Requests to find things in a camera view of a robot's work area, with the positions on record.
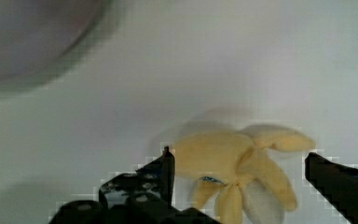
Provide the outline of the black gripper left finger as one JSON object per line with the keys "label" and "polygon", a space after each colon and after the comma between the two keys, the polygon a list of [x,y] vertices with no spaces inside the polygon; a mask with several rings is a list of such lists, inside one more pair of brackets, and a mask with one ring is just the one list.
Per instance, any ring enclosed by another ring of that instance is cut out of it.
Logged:
{"label": "black gripper left finger", "polygon": [[220,224],[189,207],[172,206],[175,158],[168,147],[134,173],[117,175],[98,190],[98,199],[60,207],[48,224]]}

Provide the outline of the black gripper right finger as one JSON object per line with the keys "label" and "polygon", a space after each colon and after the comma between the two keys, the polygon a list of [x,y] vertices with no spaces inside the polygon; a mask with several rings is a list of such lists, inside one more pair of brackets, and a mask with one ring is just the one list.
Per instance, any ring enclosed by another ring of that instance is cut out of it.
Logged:
{"label": "black gripper right finger", "polygon": [[305,177],[351,224],[358,224],[358,169],[334,163],[311,152]]}

